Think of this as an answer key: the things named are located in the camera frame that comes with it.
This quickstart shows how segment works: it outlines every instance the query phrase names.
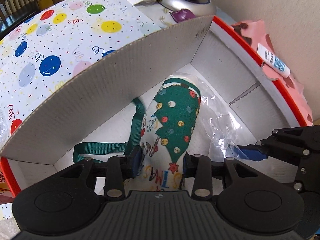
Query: christmas fabric bag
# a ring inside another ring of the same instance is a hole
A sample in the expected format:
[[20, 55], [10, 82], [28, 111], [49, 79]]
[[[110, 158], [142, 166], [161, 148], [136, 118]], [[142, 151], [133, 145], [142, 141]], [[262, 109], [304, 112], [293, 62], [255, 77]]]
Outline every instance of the christmas fabric bag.
[[141, 170], [125, 183], [126, 191], [184, 189], [183, 157], [195, 128], [200, 90], [188, 78], [169, 78], [142, 119]]

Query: dark chair seat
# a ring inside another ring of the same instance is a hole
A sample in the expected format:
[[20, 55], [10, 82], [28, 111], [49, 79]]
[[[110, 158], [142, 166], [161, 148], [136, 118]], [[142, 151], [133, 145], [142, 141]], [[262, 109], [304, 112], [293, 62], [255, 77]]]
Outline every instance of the dark chair seat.
[[12, 30], [18, 27], [22, 22], [40, 12], [37, 2], [32, 1], [20, 9], [15, 11], [12, 15], [6, 17], [6, 21], [0, 21], [0, 40], [8, 35]]

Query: kitchen scale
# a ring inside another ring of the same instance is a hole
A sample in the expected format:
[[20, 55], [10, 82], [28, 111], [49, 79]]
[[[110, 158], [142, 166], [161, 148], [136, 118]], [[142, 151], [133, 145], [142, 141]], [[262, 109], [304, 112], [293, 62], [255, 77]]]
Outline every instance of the kitchen scale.
[[215, 15], [216, 6], [212, 0], [162, 0], [159, 3], [172, 11], [188, 9], [193, 12], [196, 17]]

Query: red star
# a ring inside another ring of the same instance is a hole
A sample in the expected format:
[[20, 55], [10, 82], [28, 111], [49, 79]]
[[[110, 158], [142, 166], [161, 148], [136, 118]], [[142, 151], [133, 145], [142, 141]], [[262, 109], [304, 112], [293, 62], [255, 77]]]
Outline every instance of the red star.
[[178, 167], [179, 165], [177, 165], [176, 163], [169, 163], [170, 168], [168, 169], [168, 171], [171, 171], [172, 174], [174, 174], [175, 172], [178, 172]]

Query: balloon-print tablecloth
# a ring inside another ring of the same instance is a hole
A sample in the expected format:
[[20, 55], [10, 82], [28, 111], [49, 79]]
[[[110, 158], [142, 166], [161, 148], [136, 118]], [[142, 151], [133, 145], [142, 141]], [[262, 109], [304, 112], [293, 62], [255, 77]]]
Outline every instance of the balloon-print tablecloth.
[[157, 30], [126, 0], [65, 0], [26, 20], [0, 41], [0, 149], [64, 83]]

